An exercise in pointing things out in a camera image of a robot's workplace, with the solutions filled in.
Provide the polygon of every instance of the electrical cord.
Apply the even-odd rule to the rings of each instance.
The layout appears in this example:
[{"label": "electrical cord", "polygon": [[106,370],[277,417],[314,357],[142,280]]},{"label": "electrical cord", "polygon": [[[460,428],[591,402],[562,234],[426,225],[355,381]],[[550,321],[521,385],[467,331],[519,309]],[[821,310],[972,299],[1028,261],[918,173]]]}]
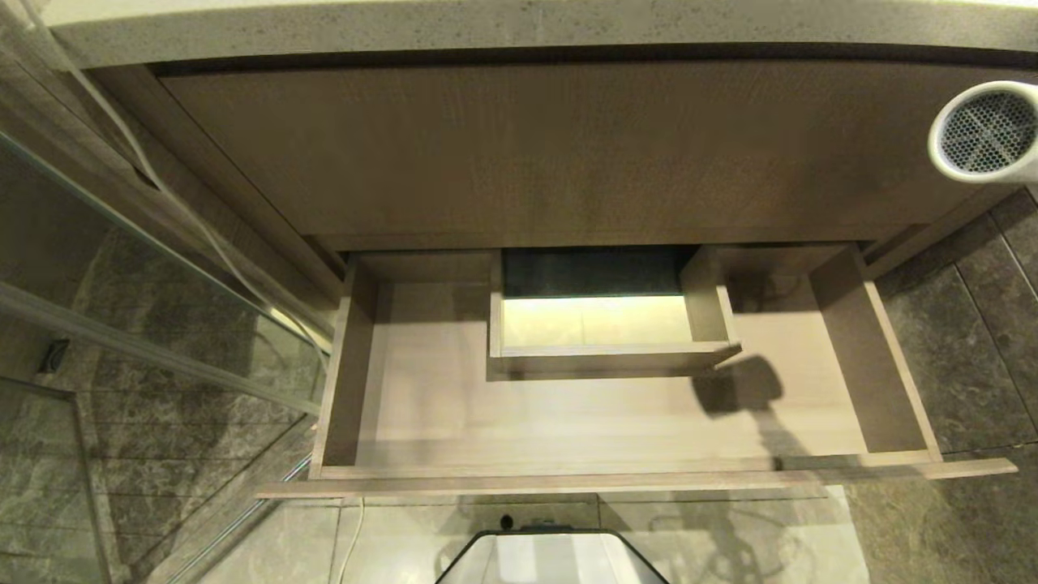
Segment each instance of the electrical cord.
[{"label": "electrical cord", "polygon": [[343,578],[346,576],[346,564],[350,561],[350,556],[353,555],[353,549],[357,547],[357,539],[360,538],[360,526],[364,525],[364,498],[360,498],[360,519],[357,521],[357,529],[353,532],[353,540],[350,541],[350,547],[346,550],[346,557],[343,558],[343,566],[338,568],[338,578],[335,579],[335,584],[343,584]]},{"label": "electrical cord", "polygon": [[230,259],[230,256],[227,254],[226,250],[224,249],[224,246],[220,243],[220,241],[217,239],[216,234],[209,227],[209,225],[206,224],[206,222],[201,219],[201,217],[199,217],[194,212],[194,210],[188,206],[187,203],[184,202],[184,200],[182,200],[181,197],[176,195],[173,189],[170,188],[169,185],[162,179],[162,176],[160,176],[159,173],[155,170],[155,167],[152,166],[152,161],[148,160],[147,155],[144,154],[144,148],[141,146],[140,142],[137,140],[137,137],[130,129],[130,126],[126,122],[125,119],[122,119],[122,116],[120,116],[119,113],[115,111],[115,108],[108,101],[108,99],[105,98],[105,95],[101,92],[101,90],[98,89],[98,87],[93,84],[93,82],[90,81],[86,77],[86,75],[78,66],[76,66],[76,63],[72,61],[72,58],[69,56],[69,53],[65,52],[63,47],[61,47],[61,44],[58,43],[57,37],[54,36],[54,33],[51,32],[51,29],[47,26],[47,23],[44,22],[44,19],[39,16],[39,12],[36,10],[35,6],[32,5],[31,0],[19,0],[19,1],[21,2],[22,7],[25,8],[25,11],[28,13],[29,20],[32,21],[33,26],[35,26],[40,31],[40,33],[46,37],[47,43],[52,46],[54,52],[58,55],[58,57],[61,59],[65,67],[69,69],[69,73],[71,73],[72,76],[76,78],[76,81],[78,81],[79,84],[83,86],[83,89],[85,89],[86,92],[89,93],[91,98],[93,98],[93,101],[97,102],[97,104],[101,107],[102,110],[105,111],[106,114],[108,114],[108,117],[111,118],[111,120],[115,123],[115,126],[118,128],[119,132],[127,139],[127,141],[130,142],[130,147],[133,148],[133,151],[137,156],[138,161],[140,162],[141,166],[143,166],[144,173],[147,175],[147,177],[151,178],[153,183],[155,183],[159,191],[163,193],[166,196],[166,198],[168,198],[169,201],[172,202],[174,206],[176,206],[177,210],[180,210],[182,213],[184,213],[191,219],[191,221],[195,224],[195,226],[198,227],[198,230],[200,230],[202,234],[206,237],[206,240],[209,241],[209,244],[213,247],[216,253],[227,266],[227,269],[230,270],[230,273],[234,274],[234,276],[242,283],[242,285],[244,285],[249,291],[251,291],[252,296],[258,299],[262,303],[274,307],[282,314],[284,314],[284,316],[293,325],[295,325],[296,328],[299,329],[299,331],[303,334],[306,340],[310,343],[310,346],[313,347],[313,352],[318,356],[318,361],[321,364],[321,368],[324,370],[325,376],[327,376],[328,360],[325,358],[324,352],[321,351],[321,347],[318,346],[317,341],[306,330],[306,328],[303,327],[302,323],[300,323],[298,318],[293,316],[290,311],[286,311],[283,308],[278,307],[276,303],[271,302],[265,295],[262,294],[260,289],[256,288],[255,285],[249,282],[249,280],[245,277],[245,275],[238,269],[238,266],[236,266],[235,262]]}]

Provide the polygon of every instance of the countertop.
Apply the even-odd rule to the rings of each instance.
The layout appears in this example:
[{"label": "countertop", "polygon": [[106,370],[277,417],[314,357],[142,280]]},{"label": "countertop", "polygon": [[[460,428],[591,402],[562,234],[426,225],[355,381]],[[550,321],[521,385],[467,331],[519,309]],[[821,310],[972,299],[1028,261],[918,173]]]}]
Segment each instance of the countertop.
[{"label": "countertop", "polygon": [[82,66],[246,55],[849,43],[1038,53],[1038,0],[51,0]]}]

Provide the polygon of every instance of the white cable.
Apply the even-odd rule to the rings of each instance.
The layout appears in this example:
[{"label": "white cable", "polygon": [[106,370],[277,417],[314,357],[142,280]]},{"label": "white cable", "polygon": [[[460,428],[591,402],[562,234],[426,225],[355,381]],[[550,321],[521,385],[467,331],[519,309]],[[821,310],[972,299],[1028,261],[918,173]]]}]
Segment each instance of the white cable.
[{"label": "white cable", "polygon": [[303,325],[299,322],[299,319],[293,316],[291,312],[284,310],[283,308],[277,307],[275,303],[272,303],[269,299],[267,299],[267,297],[264,296],[262,291],[260,291],[252,283],[249,282],[248,279],[245,278],[245,275],[238,270],[238,267],[227,255],[226,251],[223,248],[223,245],[220,244],[219,240],[213,233],[212,229],[210,229],[209,225],[207,225],[206,222],[201,219],[201,217],[196,215],[194,210],[188,206],[187,203],[184,202],[176,195],[175,192],[173,192],[173,189],[171,189],[169,185],[167,185],[166,182],[163,180],[161,176],[159,176],[159,173],[155,171],[155,167],[152,166],[152,161],[148,160],[147,155],[144,154],[144,148],[141,147],[140,142],[137,141],[137,137],[134,136],[133,132],[130,130],[130,126],[126,122],[126,120],[122,119],[122,117],[118,114],[118,112],[115,111],[115,108],[112,107],[112,104],[108,102],[108,99],[105,98],[105,95],[98,89],[98,87],[93,84],[93,82],[90,81],[86,77],[86,75],[84,75],[83,72],[80,71],[78,66],[76,66],[76,63],[72,61],[72,58],[69,57],[69,53],[66,53],[64,48],[61,47],[60,43],[58,43],[57,37],[54,36],[54,33],[51,32],[50,28],[48,28],[47,23],[44,22],[44,19],[39,16],[39,12],[36,11],[35,6],[32,5],[31,0],[19,0],[19,1],[22,3],[22,7],[25,8],[25,11],[29,15],[29,20],[31,20],[32,24],[44,34],[44,36],[47,38],[47,41],[54,48],[55,53],[64,62],[64,65],[69,69],[69,73],[71,73],[72,76],[76,78],[76,81],[79,81],[79,84],[82,85],[84,89],[86,89],[86,92],[89,93],[91,98],[93,98],[93,101],[95,101],[98,105],[101,106],[101,109],[103,109],[105,113],[108,114],[108,117],[112,119],[115,126],[119,129],[119,132],[122,133],[122,136],[127,139],[128,142],[130,142],[130,147],[133,148],[133,151],[137,156],[137,159],[140,161],[140,164],[144,167],[144,173],[147,174],[147,177],[151,178],[153,183],[155,183],[155,185],[159,188],[159,191],[165,194],[166,198],[168,198],[170,202],[172,202],[177,208],[180,208],[181,212],[187,215],[192,220],[192,222],[194,222],[194,224],[198,227],[198,230],[200,230],[202,234],[206,235],[206,239],[209,241],[210,245],[212,245],[213,249],[216,250],[216,253],[220,256],[221,259],[223,259],[223,262],[227,266],[227,269],[230,270],[230,273],[233,273],[235,277],[242,282],[242,285],[244,285],[249,291],[251,291],[251,294],[261,302],[270,305],[271,307],[277,308],[282,314],[284,314],[285,317],[288,317],[290,322],[292,322],[293,325],[295,325],[299,329],[299,331],[306,337],[306,340],[309,341],[310,346],[313,347],[315,353],[317,353],[318,355],[318,361],[321,363],[321,368],[324,370],[325,376],[327,376],[328,361],[325,359],[324,352],[322,352],[321,347],[318,346],[317,341],[313,340],[313,337],[306,330],[306,328],[303,327]]},{"label": "white cable", "polygon": [[343,558],[343,567],[338,568],[338,578],[335,579],[335,584],[343,584],[343,578],[346,576],[346,563],[350,561],[350,556],[353,555],[353,549],[357,547],[357,539],[360,538],[360,526],[364,525],[364,498],[360,498],[360,519],[357,520],[357,529],[353,532],[353,540],[350,541],[350,547],[346,550],[346,557]]}]

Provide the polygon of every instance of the glass shower door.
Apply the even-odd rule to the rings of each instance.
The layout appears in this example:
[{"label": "glass shower door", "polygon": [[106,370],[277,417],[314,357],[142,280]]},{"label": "glass shower door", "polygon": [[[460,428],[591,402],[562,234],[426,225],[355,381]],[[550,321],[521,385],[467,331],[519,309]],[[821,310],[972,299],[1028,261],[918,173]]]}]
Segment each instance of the glass shower door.
[{"label": "glass shower door", "polygon": [[0,582],[104,583],[74,394],[0,378]]}]

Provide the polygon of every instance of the stone countertop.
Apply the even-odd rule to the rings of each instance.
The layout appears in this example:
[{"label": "stone countertop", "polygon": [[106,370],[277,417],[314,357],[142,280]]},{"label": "stone countertop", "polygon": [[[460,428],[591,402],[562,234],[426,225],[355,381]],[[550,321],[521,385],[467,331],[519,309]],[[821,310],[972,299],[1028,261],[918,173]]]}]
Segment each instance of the stone countertop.
[{"label": "stone countertop", "polygon": [[1038,53],[1038,0],[50,0],[86,67],[247,55],[853,43]]}]

